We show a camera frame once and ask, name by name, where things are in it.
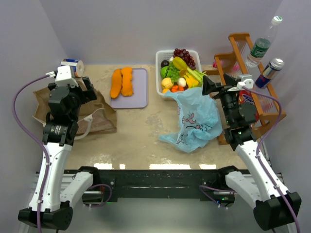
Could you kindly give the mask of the red snack packet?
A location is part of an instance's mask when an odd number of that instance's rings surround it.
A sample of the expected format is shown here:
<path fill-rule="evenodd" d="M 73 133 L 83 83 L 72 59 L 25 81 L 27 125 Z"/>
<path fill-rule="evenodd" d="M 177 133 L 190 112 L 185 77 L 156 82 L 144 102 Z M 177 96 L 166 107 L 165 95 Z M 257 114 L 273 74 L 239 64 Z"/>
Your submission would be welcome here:
<path fill-rule="evenodd" d="M 245 117 L 245 121 L 250 123 L 251 127 L 254 128 L 259 120 L 259 114 L 251 92 L 247 90 L 241 90 L 239 92 L 239 111 L 242 117 Z"/>

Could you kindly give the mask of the brown paper grocery bag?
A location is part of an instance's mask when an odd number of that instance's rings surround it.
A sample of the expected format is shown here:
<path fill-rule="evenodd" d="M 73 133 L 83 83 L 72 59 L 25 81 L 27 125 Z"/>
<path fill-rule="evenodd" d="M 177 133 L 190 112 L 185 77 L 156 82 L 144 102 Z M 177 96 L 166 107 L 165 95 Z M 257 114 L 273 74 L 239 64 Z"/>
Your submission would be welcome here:
<path fill-rule="evenodd" d="M 43 143 L 73 145 L 74 140 L 92 133 L 115 133 L 117 131 L 116 111 L 106 103 L 100 91 L 97 99 L 88 101 L 87 88 L 83 80 L 77 82 L 83 91 L 84 103 L 78 114 L 52 114 L 48 106 L 50 90 L 48 87 L 34 92 L 38 106 L 34 118 L 43 124 Z"/>

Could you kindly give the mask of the blue plastic bag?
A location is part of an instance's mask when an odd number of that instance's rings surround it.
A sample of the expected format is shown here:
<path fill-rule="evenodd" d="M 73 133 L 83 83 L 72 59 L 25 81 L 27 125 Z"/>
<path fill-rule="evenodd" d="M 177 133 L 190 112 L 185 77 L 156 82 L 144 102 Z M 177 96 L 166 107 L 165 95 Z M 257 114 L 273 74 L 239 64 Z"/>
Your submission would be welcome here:
<path fill-rule="evenodd" d="M 201 87 L 174 93 L 168 91 L 164 96 L 177 103 L 179 131 L 161 135 L 160 141 L 191 153 L 223 132 L 217 102 L 209 95 L 203 95 Z"/>

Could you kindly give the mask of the clear water bottle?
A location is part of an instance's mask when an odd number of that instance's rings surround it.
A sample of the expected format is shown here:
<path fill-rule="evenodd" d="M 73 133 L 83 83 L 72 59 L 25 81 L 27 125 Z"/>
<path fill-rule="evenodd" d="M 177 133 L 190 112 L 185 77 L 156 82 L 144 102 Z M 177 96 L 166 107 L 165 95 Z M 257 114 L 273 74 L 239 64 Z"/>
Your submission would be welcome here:
<path fill-rule="evenodd" d="M 270 26 L 265 31 L 264 36 L 256 39 L 250 53 L 248 54 L 245 65 L 249 68 L 258 66 L 264 55 L 267 53 L 274 39 L 276 38 L 280 24 L 283 18 L 281 16 L 274 16 L 271 20 Z"/>

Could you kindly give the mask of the red bull can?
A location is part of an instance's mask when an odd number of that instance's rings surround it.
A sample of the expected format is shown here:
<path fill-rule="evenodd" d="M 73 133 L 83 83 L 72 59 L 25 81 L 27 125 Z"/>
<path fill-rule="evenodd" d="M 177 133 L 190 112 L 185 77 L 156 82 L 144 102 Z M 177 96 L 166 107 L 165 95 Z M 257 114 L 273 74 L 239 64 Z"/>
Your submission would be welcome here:
<path fill-rule="evenodd" d="M 284 61 L 282 59 L 273 58 L 265 67 L 260 76 L 256 79 L 255 85 L 260 89 L 265 89 L 283 67 Z"/>

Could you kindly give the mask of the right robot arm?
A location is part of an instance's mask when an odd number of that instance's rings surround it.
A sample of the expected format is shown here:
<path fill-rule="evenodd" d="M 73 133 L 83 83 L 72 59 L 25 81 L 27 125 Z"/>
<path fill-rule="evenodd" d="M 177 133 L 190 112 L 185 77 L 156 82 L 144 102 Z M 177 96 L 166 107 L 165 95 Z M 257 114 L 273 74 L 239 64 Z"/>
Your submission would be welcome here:
<path fill-rule="evenodd" d="M 252 208 L 254 218 L 264 230 L 294 223 L 296 231 L 301 232 L 297 215 L 301 206 L 301 197 L 289 189 L 274 173 L 263 156 L 252 131 L 256 121 L 257 109 L 249 102 L 239 102 L 242 90 L 252 92 L 254 81 L 251 75 L 241 75 L 238 79 L 225 75 L 228 85 L 215 83 L 203 76 L 202 94 L 216 93 L 223 108 L 228 128 L 225 129 L 226 142 L 246 164 L 254 182 L 249 182 L 234 167 L 219 170 L 225 186 L 230 192 L 239 194 Z"/>

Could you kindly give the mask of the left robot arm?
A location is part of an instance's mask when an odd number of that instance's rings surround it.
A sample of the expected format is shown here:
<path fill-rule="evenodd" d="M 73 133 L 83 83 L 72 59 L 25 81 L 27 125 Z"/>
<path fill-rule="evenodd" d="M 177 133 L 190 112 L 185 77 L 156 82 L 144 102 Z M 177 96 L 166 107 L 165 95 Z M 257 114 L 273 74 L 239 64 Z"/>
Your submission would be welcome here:
<path fill-rule="evenodd" d="M 97 168 L 83 166 L 68 187 L 61 190 L 66 161 L 78 131 L 80 108 L 97 99 L 89 77 L 82 80 L 85 90 L 78 84 L 61 86 L 53 82 L 48 85 L 50 110 L 46 115 L 43 138 L 38 141 L 43 150 L 41 169 L 29 206 L 18 214 L 19 221 L 36 227 L 39 232 L 42 229 L 66 230 L 75 204 L 88 188 L 100 182 Z"/>

